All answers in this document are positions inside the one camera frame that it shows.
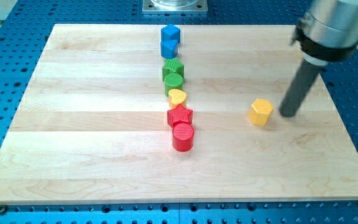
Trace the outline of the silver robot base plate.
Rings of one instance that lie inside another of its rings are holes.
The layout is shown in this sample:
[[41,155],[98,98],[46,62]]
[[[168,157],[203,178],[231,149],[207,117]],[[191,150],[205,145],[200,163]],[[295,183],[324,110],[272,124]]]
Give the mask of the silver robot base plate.
[[143,0],[143,12],[206,12],[207,0]]

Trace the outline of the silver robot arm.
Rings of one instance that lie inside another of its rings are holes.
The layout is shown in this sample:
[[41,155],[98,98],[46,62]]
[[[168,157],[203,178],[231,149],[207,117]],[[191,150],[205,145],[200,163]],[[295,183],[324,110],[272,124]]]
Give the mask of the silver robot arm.
[[323,67],[353,55],[358,46],[358,0],[315,0],[293,33],[303,58]]

